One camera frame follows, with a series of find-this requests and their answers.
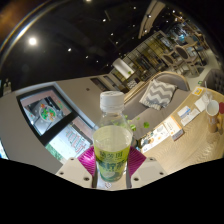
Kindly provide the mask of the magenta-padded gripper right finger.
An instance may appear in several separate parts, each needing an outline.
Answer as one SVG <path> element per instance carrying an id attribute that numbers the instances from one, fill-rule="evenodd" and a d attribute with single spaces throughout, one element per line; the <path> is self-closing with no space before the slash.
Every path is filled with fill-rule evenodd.
<path id="1" fill-rule="evenodd" d="M 130 148 L 127 160 L 126 186 L 140 188 L 167 175 L 154 157 L 146 157 L 134 147 Z"/>

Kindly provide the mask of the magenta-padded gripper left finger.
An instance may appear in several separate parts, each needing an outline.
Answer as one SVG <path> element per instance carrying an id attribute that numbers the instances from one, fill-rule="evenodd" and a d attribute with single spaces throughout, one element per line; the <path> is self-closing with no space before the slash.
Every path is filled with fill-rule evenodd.
<path id="1" fill-rule="evenodd" d="M 97 165 L 94 147 L 91 146 L 77 158 L 69 158 L 56 175 L 81 187 L 95 188 L 97 185 Z"/>

